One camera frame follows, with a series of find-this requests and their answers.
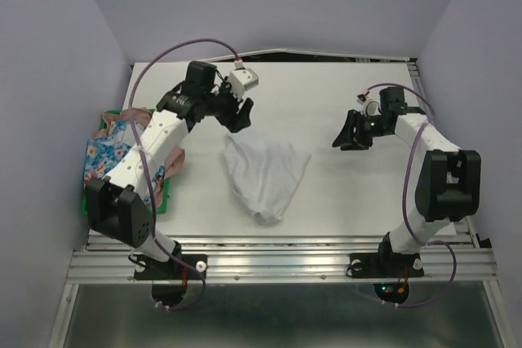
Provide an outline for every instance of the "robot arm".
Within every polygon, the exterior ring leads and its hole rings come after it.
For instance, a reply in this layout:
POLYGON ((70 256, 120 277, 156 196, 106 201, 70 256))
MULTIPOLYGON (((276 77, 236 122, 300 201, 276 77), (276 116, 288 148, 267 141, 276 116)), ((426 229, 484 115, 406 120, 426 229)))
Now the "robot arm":
MULTIPOLYGON (((191 62, 185 80, 168 91, 157 105, 140 138, 151 178, 170 150, 178 146, 204 117, 216 117, 231 132, 250 126, 250 110, 254 103, 242 98, 249 88, 258 84, 257 75, 249 68, 237 68, 217 87, 216 69, 213 64, 191 62)), ((153 234, 176 257, 181 248, 177 242, 155 231, 153 215, 143 202, 150 195, 139 150, 135 144, 103 179, 93 179, 86 185, 89 226, 149 258, 168 262, 169 256, 159 249, 153 234)))
MULTIPOLYGON (((426 244, 442 227, 473 215, 479 206, 480 156, 448 141, 428 122, 424 111, 405 102, 400 87, 380 91, 380 105, 365 95, 361 112, 350 110, 346 123, 333 143, 342 150, 367 150, 373 138, 396 134, 422 159, 415 189, 415 208, 408 222, 418 241, 426 244), (415 142, 418 132, 423 132, 415 142)), ((406 222, 387 233, 377 253, 354 253, 357 260, 353 278, 397 277, 405 268, 410 277, 423 276, 421 245, 409 232, 406 222)))

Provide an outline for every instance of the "pink fabric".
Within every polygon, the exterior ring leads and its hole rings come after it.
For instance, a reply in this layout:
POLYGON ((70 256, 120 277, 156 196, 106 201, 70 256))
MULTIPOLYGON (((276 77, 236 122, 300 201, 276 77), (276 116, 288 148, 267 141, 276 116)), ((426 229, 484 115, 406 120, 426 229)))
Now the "pink fabric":
MULTIPOLYGON (((130 121, 131 110, 134 112, 134 119, 142 126, 147 126, 151 118, 153 118, 153 114, 146 108, 125 109, 122 110, 121 114, 104 113, 101 118, 103 119, 107 128, 93 132, 92 138, 107 138, 111 133, 113 121, 130 121)), ((165 176, 159 183, 159 186, 154 189, 154 200, 156 201, 156 207, 160 207, 163 204, 163 183, 167 178, 177 174, 183 168, 184 163, 185 150, 179 147, 172 148, 172 151, 170 151, 169 155, 165 159, 165 176)))

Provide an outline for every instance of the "tabletop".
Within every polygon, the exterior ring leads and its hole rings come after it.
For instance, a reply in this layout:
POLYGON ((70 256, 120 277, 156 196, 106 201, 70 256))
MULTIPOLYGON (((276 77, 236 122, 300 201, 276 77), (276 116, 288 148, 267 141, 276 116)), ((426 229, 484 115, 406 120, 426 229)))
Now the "tabletop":
MULTIPOLYGON (((154 108, 184 79, 187 62, 154 65, 143 78, 135 107, 154 108)), ((131 87, 146 63, 134 66, 131 87)), ((231 63, 216 63, 227 75, 231 63)), ((374 140, 369 151, 342 152, 331 147, 346 120, 359 108, 356 96, 366 87, 394 82, 412 87, 406 64, 252 63, 259 86, 252 127, 312 154, 282 222, 261 226, 232 190, 222 151, 227 130, 214 118, 197 124, 181 146, 185 166, 170 180, 170 199, 157 228, 173 236, 380 236, 402 221, 400 200, 408 148, 396 136, 374 140)), ((373 91, 376 99, 378 92, 373 91)), ((405 92, 410 105, 416 98, 405 92)), ((409 207, 420 170, 414 162, 409 207)), ((454 235, 453 225, 440 231, 454 235)))

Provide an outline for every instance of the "pile of clothes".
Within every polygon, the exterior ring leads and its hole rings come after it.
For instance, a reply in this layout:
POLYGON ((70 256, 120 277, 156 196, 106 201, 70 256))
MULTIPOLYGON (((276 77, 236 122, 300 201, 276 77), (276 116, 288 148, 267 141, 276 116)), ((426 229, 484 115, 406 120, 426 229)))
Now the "pile of clothes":
MULTIPOLYGON (((97 130, 92 134, 92 139, 87 141, 85 168, 83 170, 83 186, 85 187, 93 178, 103 178, 113 169, 135 144, 131 129, 131 118, 134 118, 136 129, 141 135, 147 128, 153 114, 147 109, 126 109, 119 114, 105 113, 102 116, 106 128, 97 130)), ((165 159, 164 165, 152 178, 154 186, 154 200, 156 206, 163 202, 163 183, 174 174, 178 173, 185 162, 185 151, 174 147, 165 159)), ((150 205, 150 198, 145 198, 144 203, 150 205)))

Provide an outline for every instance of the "crumpled white fabric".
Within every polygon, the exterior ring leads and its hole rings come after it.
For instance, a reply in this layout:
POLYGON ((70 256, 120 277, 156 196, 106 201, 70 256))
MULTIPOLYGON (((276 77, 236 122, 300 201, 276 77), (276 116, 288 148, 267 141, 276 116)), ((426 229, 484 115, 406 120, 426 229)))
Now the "crumpled white fabric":
POLYGON ((223 151, 234 192, 262 224, 280 222, 310 153, 251 127, 227 135, 223 151))

